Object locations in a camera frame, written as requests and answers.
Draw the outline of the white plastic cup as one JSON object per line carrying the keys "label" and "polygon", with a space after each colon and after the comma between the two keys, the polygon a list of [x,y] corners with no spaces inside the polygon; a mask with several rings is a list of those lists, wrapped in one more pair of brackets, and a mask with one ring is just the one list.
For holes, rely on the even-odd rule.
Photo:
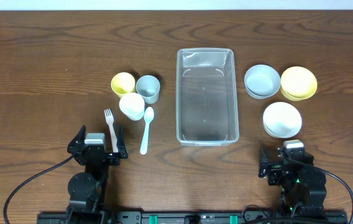
{"label": "white plastic cup", "polygon": [[138,93],[127,93],[119,101],[120,110],[131,120],[143,118],[145,101]]}

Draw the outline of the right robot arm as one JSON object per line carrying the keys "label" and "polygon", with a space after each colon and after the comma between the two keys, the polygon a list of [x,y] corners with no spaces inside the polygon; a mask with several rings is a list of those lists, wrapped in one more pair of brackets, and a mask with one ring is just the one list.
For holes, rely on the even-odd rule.
{"label": "right robot arm", "polygon": [[259,177],[282,188],[282,213],[290,217],[324,220],[326,176],[313,164],[314,156],[304,147],[261,149]]}

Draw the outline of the grey plastic bowl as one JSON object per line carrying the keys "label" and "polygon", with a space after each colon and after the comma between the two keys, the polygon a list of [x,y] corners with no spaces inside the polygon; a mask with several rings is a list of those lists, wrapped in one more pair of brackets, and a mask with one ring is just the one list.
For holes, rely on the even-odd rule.
{"label": "grey plastic bowl", "polygon": [[281,87],[278,72],[268,65],[254,65],[244,75],[246,92],[253,98],[266,99],[275,95]]}

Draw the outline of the white plastic bowl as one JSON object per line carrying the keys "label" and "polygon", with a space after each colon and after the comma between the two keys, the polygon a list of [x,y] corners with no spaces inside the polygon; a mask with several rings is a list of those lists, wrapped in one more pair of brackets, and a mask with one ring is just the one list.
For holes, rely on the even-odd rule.
{"label": "white plastic bowl", "polygon": [[275,138],[292,138],[302,127],[300,112],[291,104],[276,102],[264,110],[263,126],[265,131]]}

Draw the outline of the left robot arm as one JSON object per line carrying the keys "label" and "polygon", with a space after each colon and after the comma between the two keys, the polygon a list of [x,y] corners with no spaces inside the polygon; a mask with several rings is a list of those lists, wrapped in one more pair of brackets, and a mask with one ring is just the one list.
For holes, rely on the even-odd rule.
{"label": "left robot arm", "polygon": [[123,127],[116,135],[118,152],[106,152],[103,143],[85,143],[86,126],[69,143],[69,152],[85,171],[74,175],[68,183],[70,194],[66,208],[66,224],[107,224],[115,222],[115,214],[106,208],[104,198],[109,178],[109,167],[118,166],[128,158],[123,138]]}

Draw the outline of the pale green plastic spoon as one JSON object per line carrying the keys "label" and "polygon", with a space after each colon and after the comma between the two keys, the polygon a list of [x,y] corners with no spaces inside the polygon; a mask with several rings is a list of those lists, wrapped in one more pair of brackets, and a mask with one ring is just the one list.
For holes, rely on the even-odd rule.
{"label": "pale green plastic spoon", "polygon": [[149,106],[144,113],[144,121],[145,121],[145,129],[144,129],[144,134],[140,146],[140,153],[142,155],[145,155],[148,151],[149,148],[149,129],[150,129],[150,124],[154,120],[155,114],[154,114],[154,109]]}

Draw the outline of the white plastic fork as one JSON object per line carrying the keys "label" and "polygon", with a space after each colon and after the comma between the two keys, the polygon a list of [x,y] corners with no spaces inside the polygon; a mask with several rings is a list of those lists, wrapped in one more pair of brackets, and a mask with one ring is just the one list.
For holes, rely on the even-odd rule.
{"label": "white plastic fork", "polygon": [[112,151],[114,153],[119,152],[117,147],[117,136],[114,130],[114,116],[112,115],[111,109],[104,110],[105,120],[109,127],[109,133],[111,137]]}

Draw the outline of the grey plastic cup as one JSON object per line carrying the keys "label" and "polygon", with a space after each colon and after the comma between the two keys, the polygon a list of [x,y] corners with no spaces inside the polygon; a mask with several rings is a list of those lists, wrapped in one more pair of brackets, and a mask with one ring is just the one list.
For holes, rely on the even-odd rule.
{"label": "grey plastic cup", "polygon": [[151,75],[140,77],[136,83],[136,91],[147,104],[154,104],[160,95],[160,82]]}

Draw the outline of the yellow plastic cup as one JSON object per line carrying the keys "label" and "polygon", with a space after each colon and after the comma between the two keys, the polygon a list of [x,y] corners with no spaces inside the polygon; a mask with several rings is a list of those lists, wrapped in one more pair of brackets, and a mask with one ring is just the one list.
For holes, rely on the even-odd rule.
{"label": "yellow plastic cup", "polygon": [[134,76],[127,72],[116,74],[111,80],[111,89],[119,98],[122,98],[127,93],[134,93]]}

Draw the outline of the yellow plastic bowl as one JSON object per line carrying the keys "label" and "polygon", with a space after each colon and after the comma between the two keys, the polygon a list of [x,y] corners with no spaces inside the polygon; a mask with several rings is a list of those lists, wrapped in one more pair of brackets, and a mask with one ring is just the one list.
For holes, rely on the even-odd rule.
{"label": "yellow plastic bowl", "polygon": [[281,93],[292,101],[301,101],[312,97],[318,83],[314,74],[304,67],[290,67],[281,76]]}

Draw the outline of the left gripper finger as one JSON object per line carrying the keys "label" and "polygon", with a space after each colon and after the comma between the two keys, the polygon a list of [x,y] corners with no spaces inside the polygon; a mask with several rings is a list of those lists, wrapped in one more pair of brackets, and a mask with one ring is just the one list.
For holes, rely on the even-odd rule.
{"label": "left gripper finger", "polygon": [[82,127],[78,131],[78,134],[75,136],[75,142],[77,144],[83,144],[85,141],[85,137],[86,137],[86,126],[82,125]]}
{"label": "left gripper finger", "polygon": [[125,145],[124,138],[123,138],[123,126],[122,125],[120,125],[120,127],[119,127],[116,146],[118,148],[119,153],[126,153],[126,145]]}

